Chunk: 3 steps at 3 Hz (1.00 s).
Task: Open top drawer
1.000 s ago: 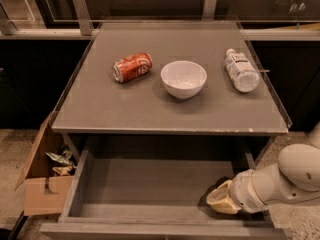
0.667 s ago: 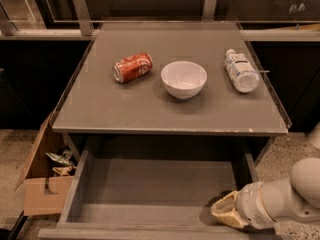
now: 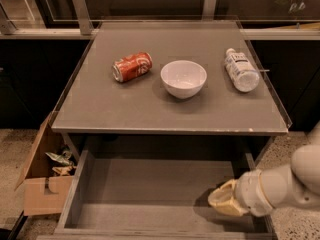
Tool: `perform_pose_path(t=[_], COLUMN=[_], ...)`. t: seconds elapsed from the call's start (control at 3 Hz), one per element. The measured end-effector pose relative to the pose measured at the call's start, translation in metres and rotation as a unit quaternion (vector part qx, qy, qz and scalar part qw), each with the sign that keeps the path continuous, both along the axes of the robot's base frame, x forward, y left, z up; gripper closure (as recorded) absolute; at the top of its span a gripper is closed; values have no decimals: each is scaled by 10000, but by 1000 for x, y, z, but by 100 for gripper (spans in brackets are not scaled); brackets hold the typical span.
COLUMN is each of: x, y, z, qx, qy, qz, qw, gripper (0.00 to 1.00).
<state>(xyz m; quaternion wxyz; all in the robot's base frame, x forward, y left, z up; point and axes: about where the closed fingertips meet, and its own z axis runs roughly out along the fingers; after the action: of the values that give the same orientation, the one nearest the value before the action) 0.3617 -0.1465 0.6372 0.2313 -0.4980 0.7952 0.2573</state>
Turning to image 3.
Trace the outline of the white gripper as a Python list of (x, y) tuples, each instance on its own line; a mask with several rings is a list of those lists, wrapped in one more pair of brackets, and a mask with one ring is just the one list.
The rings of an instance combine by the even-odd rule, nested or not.
[[(225, 182), (209, 195), (208, 203), (218, 213), (227, 216), (241, 217), (248, 212), (256, 217), (269, 215), (273, 207), (263, 192), (261, 174), (261, 170), (249, 171), (237, 181)], [(232, 197), (234, 190), (239, 203)]]

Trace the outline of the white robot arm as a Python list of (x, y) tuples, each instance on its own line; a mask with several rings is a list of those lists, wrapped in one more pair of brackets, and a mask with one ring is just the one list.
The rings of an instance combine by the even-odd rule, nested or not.
[(223, 183), (208, 194), (218, 213), (263, 217), (277, 208), (313, 209), (320, 206), (320, 135), (317, 122), (307, 134), (309, 144), (296, 149), (285, 165), (254, 169)]

